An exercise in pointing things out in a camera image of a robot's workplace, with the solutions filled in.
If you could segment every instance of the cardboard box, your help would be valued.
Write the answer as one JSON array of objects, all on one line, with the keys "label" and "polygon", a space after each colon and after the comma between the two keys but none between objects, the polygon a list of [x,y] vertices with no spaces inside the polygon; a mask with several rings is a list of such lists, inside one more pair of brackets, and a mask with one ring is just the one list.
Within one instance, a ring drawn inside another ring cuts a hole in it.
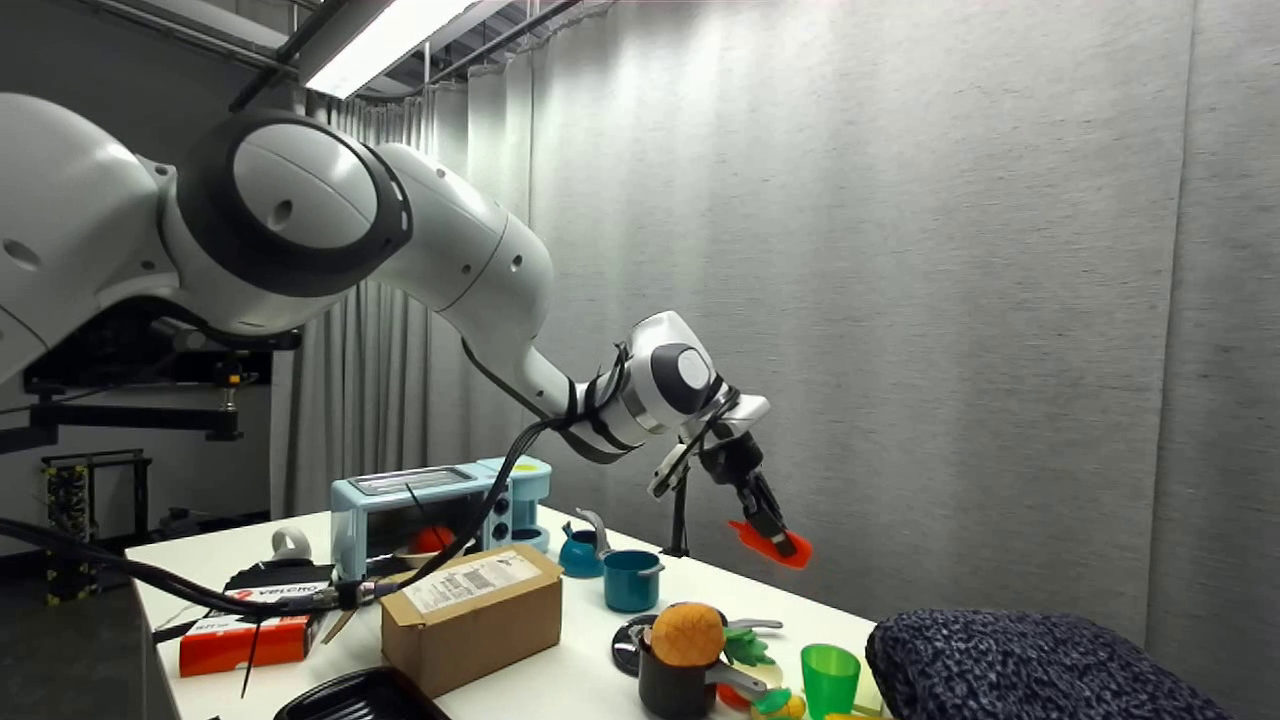
[{"label": "cardboard box", "polygon": [[383,656],[427,695],[560,644],[560,563],[528,542],[461,557],[383,599]]}]

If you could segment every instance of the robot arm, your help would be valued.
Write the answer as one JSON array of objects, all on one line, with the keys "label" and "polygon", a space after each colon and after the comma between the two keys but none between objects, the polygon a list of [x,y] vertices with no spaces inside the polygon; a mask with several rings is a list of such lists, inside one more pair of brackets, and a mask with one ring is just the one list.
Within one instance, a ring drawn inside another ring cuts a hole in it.
[{"label": "robot arm", "polygon": [[301,115],[231,115],[180,168],[88,119],[0,90],[0,380],[127,297],[159,297],[229,334],[272,334],[364,274],[418,297],[467,358],[587,461],[694,436],[762,551],[792,532],[758,477],[753,420],[694,333],[647,314],[617,365],[565,374],[538,347],[553,256],[515,214],[410,146],[364,146]]}]

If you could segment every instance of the table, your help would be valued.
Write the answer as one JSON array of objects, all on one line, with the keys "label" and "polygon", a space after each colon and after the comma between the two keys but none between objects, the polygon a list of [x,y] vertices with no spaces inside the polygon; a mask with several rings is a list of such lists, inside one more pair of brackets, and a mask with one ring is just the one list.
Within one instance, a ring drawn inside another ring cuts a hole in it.
[{"label": "table", "polygon": [[[566,517],[538,508],[538,526],[560,547],[560,525]],[[328,510],[289,517],[272,525],[249,525],[231,532],[183,536],[162,542],[127,547],[127,558],[172,568],[202,588],[220,588],[231,573],[272,557],[272,532],[301,526],[313,539],[313,557],[328,558]],[[610,547],[650,547],[634,536],[606,532]],[[293,695],[383,664],[378,658],[378,608],[360,608],[330,644],[313,644],[301,664],[253,668],[249,692],[240,695],[244,673],[224,676],[180,676],[176,640],[151,647],[146,630],[194,620],[202,608],[134,584],[144,610],[144,709],[146,714],[183,720],[272,720]],[[817,640],[845,644],[858,656],[872,620],[850,610],[792,594],[782,588],[757,584],[746,575],[701,563],[690,557],[662,558],[661,602],[703,599],[722,616],[770,616],[782,620],[780,630],[758,630],[768,656],[780,658],[782,682],[801,689],[801,647]],[[605,608],[605,580],[565,575],[565,630],[560,647],[534,651],[503,673],[462,682],[435,703],[454,720],[503,720],[503,714],[606,714],[643,720],[639,689],[631,676],[617,673],[606,658],[606,640],[629,616]],[[872,673],[862,668],[858,703],[879,709]]]}]

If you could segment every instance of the green cup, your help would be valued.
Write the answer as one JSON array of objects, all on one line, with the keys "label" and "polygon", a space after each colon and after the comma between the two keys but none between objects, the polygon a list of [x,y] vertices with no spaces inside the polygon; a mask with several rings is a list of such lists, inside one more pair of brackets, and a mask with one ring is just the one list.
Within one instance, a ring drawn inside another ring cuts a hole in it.
[{"label": "green cup", "polygon": [[840,644],[801,647],[806,714],[850,713],[858,658]]}]

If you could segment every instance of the black cloth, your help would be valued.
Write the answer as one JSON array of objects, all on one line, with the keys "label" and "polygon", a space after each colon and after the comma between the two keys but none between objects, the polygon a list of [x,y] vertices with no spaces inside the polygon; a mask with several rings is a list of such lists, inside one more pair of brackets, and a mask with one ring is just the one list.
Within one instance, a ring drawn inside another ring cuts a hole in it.
[{"label": "black cloth", "polygon": [[1045,610],[905,610],[866,635],[897,720],[1223,720],[1130,640]]}]

